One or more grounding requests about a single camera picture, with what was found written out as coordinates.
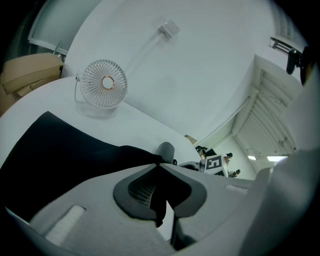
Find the white fan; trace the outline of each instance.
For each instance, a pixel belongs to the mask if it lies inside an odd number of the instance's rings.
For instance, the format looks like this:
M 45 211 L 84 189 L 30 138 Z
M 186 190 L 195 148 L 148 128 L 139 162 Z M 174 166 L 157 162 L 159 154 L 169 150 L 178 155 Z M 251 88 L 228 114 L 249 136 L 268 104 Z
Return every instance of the white fan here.
M 85 101 L 76 98 L 77 82 Z M 87 116 L 104 117 L 107 109 L 117 107 L 128 91 L 125 72 L 114 61 L 99 59 L 84 70 L 82 77 L 77 76 L 74 99 L 77 109 Z

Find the ceiling light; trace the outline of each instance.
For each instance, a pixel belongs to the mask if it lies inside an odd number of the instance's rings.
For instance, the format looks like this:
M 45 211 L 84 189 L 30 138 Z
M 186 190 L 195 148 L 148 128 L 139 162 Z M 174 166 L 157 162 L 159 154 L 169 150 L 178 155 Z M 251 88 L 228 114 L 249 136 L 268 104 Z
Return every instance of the ceiling light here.
M 277 155 L 277 156 L 267 156 L 268 160 L 270 162 L 279 162 L 283 159 L 286 159 L 287 156 L 284 156 L 284 155 Z

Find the black cloth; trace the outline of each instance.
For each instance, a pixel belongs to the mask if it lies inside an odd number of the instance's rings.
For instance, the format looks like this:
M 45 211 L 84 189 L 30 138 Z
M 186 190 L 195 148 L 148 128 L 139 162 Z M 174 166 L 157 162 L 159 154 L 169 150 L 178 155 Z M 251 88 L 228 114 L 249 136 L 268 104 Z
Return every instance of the black cloth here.
M 24 133 L 1 167 L 3 202 L 29 221 L 85 180 L 162 162 L 161 156 L 140 148 L 95 139 L 46 112 Z

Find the fan grille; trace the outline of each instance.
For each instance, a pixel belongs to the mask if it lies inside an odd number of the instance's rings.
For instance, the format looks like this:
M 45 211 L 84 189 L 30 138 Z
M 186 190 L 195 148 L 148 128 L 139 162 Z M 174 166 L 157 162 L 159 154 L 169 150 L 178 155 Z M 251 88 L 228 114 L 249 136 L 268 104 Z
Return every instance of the fan grille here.
M 106 78 L 112 80 L 111 88 L 104 86 L 103 80 Z M 84 70 L 80 90 L 90 104 L 98 108 L 112 109 L 124 100 L 128 83 L 125 72 L 117 63 L 99 59 Z

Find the cardboard box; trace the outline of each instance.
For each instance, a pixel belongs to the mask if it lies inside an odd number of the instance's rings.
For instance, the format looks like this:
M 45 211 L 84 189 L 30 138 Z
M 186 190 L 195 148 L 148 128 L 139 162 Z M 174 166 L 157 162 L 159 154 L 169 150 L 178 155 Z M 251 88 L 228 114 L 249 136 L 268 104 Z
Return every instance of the cardboard box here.
M 192 144 L 195 144 L 197 142 L 197 140 L 195 138 L 192 138 L 191 136 L 189 135 L 184 135 L 184 137 L 186 137 Z
M 17 97 L 12 95 L 12 93 L 6 94 L 4 87 L 0 85 L 0 117 L 18 101 Z
M 47 83 L 50 83 L 54 80 L 58 80 L 59 78 L 60 78 L 60 73 L 53 76 L 49 76 L 47 78 L 28 84 L 27 86 L 17 90 L 16 94 L 18 94 L 20 97 L 23 97 L 28 93 L 31 93 L 33 90 L 39 88 L 40 86 L 46 85 Z
M 4 90 L 10 94 L 32 83 L 56 76 L 63 65 L 61 59 L 51 53 L 39 53 L 9 60 L 3 68 Z

